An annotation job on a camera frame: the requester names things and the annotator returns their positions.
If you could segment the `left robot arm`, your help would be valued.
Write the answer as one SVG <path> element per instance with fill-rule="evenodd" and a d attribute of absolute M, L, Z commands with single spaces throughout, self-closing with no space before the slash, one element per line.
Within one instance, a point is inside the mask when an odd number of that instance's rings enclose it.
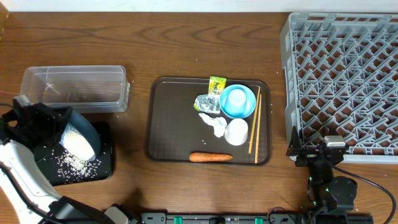
<path fill-rule="evenodd" d="M 101 147 L 98 133 L 82 115 L 66 106 L 14 100 L 1 116 L 1 188 L 27 223 L 141 223 L 141 217 L 112 205 L 102 212 L 60 195 L 36 164 L 34 152 L 53 149 L 63 141 L 65 130 L 82 135 L 76 147 Z"/>

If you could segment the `white cup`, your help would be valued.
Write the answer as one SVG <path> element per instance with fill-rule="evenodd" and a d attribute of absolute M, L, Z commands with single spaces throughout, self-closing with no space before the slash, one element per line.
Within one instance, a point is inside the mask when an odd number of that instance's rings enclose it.
<path fill-rule="evenodd" d="M 231 120 L 225 129 L 224 138 L 233 146 L 244 144 L 248 138 L 247 122 L 241 118 Z"/>

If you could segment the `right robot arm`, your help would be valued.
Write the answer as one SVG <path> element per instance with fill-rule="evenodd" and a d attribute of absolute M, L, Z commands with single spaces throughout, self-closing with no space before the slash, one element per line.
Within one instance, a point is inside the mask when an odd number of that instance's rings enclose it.
<path fill-rule="evenodd" d="M 295 157 L 297 167 L 308 167 L 310 177 L 307 182 L 307 195 L 314 208 L 308 212 L 312 223 L 327 215 L 339 219 L 345 212 L 354 209 L 358 185 L 355 180 L 335 176 L 333 168 L 344 160 L 347 143 L 340 135 L 325 136 L 314 149 L 301 146 L 299 132 L 292 128 L 287 156 Z"/>

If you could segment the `white rice pile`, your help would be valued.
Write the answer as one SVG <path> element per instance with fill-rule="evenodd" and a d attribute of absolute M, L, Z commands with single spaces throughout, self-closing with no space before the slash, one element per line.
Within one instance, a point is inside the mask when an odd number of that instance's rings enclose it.
<path fill-rule="evenodd" d="M 94 150 L 83 135 L 72 125 L 67 125 L 60 141 L 61 152 L 53 150 L 57 176 L 65 182 L 80 182 L 95 178 L 101 162 L 95 159 Z"/>

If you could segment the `orange carrot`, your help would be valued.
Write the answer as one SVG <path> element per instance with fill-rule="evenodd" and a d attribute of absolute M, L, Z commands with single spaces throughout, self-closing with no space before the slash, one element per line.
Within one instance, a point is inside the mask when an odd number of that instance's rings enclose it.
<path fill-rule="evenodd" d="M 229 154 L 213 154 L 207 152 L 193 152 L 189 155 L 189 161 L 191 162 L 220 162 L 228 161 L 233 157 Z"/>

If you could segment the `dark blue plate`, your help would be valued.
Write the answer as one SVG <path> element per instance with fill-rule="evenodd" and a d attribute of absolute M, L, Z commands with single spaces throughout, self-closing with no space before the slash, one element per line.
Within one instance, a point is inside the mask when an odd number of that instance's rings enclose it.
<path fill-rule="evenodd" d="M 80 113 L 72 111 L 60 144 L 72 155 L 93 161 L 101 149 L 101 139 L 93 125 Z"/>

